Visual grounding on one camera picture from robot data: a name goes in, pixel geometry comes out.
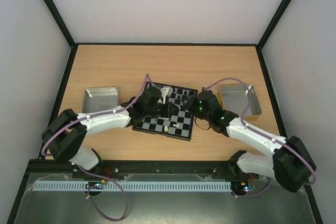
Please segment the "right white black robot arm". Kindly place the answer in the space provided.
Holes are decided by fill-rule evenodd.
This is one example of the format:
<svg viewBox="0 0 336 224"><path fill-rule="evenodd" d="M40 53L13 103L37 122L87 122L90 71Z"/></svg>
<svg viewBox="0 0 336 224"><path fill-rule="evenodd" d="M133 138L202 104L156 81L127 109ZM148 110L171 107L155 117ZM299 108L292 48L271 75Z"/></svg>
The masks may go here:
<svg viewBox="0 0 336 224"><path fill-rule="evenodd" d="M262 153L260 156L241 154L229 164L232 176L239 178L245 173L267 176L292 193L316 181L317 167L300 138L285 138L261 130L223 109L210 90L191 95L183 99L182 104L196 118L207 121L215 132L242 141Z"/></svg>

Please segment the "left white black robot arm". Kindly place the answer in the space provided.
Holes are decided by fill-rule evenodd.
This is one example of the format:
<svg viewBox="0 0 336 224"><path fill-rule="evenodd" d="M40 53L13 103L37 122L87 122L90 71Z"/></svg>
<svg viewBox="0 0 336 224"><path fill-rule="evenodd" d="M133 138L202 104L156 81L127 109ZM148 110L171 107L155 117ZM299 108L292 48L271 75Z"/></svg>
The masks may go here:
<svg viewBox="0 0 336 224"><path fill-rule="evenodd" d="M136 125L146 117L169 119L179 107L169 101L173 89L150 86L141 95L113 109L95 113L64 110L43 131L42 155L51 155L60 164L70 162L86 171L94 170L102 159L93 149L82 147L84 139L96 133Z"/></svg>

